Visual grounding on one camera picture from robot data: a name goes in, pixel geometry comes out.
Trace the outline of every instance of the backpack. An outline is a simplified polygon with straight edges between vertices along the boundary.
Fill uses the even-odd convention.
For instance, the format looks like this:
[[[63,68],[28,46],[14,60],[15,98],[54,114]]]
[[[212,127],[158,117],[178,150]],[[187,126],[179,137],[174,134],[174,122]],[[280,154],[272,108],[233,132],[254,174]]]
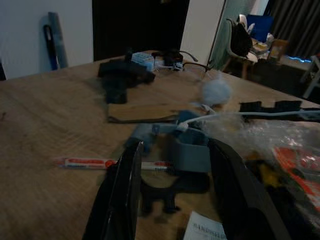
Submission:
[[[246,57],[253,47],[251,37],[241,23],[228,20],[232,25],[230,48],[238,56]]]

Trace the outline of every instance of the gray curtain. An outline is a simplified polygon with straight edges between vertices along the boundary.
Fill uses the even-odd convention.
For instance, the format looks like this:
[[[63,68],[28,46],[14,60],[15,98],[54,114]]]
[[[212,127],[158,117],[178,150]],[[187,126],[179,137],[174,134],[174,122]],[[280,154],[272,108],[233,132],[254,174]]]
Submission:
[[[274,37],[289,41],[286,54],[308,59],[320,53],[320,0],[270,0],[264,15],[274,18]]]

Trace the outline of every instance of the white wall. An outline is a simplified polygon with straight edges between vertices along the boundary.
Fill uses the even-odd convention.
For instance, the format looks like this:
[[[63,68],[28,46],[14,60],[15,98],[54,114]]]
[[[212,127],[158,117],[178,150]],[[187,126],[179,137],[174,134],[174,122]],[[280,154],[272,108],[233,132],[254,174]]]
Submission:
[[[51,70],[42,27],[59,15],[69,66],[93,61],[92,0],[0,0],[0,58],[7,79]]]
[[[190,0],[181,50],[194,55],[206,65],[216,35],[224,0]]]

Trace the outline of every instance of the wooden table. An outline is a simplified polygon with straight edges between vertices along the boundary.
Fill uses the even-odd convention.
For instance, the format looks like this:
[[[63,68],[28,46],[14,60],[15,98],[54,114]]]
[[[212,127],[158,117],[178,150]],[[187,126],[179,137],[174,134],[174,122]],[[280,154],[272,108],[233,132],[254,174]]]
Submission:
[[[66,68],[0,82],[0,239],[81,239],[102,170],[53,166],[52,158],[108,158],[123,144],[134,124],[107,123],[104,92],[96,76],[99,64]],[[151,85],[128,90],[130,104],[181,104],[197,98],[199,86],[184,72],[157,73]],[[240,102],[298,100],[276,90],[228,75],[231,100],[223,111],[238,111]],[[303,107],[319,107],[303,100]],[[143,172],[155,186],[170,185],[166,173]],[[137,240],[176,240],[192,210],[219,221],[214,190],[181,193],[182,211],[167,215],[161,203],[139,217]]]

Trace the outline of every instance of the white paper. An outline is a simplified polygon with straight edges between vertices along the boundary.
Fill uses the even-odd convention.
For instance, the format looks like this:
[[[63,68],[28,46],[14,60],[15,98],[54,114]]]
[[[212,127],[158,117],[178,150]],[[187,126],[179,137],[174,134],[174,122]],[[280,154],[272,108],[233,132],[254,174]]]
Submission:
[[[193,211],[183,240],[227,240],[227,238],[222,223]]]

